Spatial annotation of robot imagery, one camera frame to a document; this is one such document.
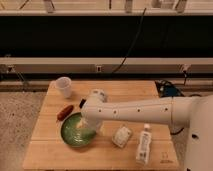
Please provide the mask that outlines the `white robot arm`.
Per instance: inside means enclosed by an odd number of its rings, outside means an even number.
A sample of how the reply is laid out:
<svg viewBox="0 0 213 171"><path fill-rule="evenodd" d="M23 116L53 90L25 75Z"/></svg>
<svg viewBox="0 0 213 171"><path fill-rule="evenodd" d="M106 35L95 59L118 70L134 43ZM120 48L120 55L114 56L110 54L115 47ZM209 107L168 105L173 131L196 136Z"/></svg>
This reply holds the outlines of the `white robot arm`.
<svg viewBox="0 0 213 171"><path fill-rule="evenodd" d="M105 120L188 127L184 171L213 171L213 95L108 102L102 89L93 89L80 111L92 130Z"/></svg>

